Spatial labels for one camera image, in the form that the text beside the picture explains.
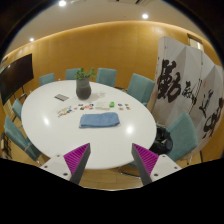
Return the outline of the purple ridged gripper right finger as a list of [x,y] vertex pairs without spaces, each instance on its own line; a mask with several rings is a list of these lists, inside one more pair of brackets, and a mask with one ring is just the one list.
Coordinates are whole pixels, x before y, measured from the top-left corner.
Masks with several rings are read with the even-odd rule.
[[137,144],[132,144],[131,153],[143,185],[181,170],[181,167],[166,154],[157,155]]

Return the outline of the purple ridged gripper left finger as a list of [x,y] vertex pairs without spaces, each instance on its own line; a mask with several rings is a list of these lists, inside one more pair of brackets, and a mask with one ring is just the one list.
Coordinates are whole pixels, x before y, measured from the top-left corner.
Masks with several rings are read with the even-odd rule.
[[90,144],[87,143],[65,155],[57,154],[53,156],[41,166],[41,169],[74,184],[79,184],[90,153]]

